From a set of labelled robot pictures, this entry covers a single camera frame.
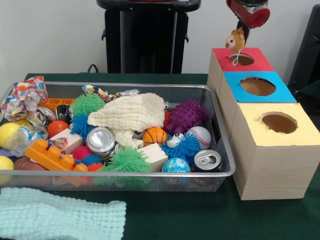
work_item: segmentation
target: metal basket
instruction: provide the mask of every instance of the metal basket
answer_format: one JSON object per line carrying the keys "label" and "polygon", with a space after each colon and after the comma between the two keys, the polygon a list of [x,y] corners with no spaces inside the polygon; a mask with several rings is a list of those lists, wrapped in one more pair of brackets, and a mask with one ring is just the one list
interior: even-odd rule
{"label": "metal basket", "polygon": [[[147,192],[215,192],[225,177],[235,172],[234,157],[226,135],[215,92],[205,85],[156,85],[83,82],[47,82],[50,98],[77,98],[86,84],[107,89],[109,93],[139,89],[140,93],[155,93],[174,106],[193,99],[204,105],[209,120],[204,122],[212,136],[210,149],[221,155],[220,172],[164,173],[164,172],[72,172],[0,170],[1,187],[31,187],[54,191],[147,191]],[[12,92],[6,91],[1,102]]]}

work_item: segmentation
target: box stack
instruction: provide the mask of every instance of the box stack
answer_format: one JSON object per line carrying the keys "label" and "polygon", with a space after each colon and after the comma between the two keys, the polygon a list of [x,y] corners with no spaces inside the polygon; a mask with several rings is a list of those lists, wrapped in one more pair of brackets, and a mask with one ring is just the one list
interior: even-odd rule
{"label": "box stack", "polygon": [[303,198],[320,161],[320,133],[258,48],[245,48],[238,65],[235,57],[213,49],[207,84],[219,100],[239,195]]}

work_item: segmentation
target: mint green cloth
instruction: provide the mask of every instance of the mint green cloth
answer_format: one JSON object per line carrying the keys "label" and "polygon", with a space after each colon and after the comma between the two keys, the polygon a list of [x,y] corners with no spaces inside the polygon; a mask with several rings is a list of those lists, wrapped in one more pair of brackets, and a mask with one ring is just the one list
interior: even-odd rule
{"label": "mint green cloth", "polygon": [[126,203],[108,204],[52,195],[31,188],[3,188],[0,238],[16,240],[120,240]]}

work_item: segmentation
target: white string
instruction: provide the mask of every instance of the white string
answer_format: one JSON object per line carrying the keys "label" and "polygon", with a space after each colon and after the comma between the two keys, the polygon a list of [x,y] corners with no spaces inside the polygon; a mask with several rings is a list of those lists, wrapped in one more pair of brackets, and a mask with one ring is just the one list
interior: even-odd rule
{"label": "white string", "polygon": [[237,66],[238,65],[240,52],[241,52],[241,49],[239,50],[239,52],[236,55],[236,58],[232,62],[233,66]]}

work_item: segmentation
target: green table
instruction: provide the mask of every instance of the green table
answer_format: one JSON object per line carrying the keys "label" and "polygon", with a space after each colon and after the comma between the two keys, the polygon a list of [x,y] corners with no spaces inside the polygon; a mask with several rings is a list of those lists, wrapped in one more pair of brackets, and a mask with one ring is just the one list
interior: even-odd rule
{"label": "green table", "polygon": [[[28,74],[27,78],[39,74]],[[205,74],[43,74],[45,81],[206,84]],[[215,192],[54,192],[127,203],[124,240],[312,240],[320,238],[320,171],[304,199],[241,201],[232,177]]]}

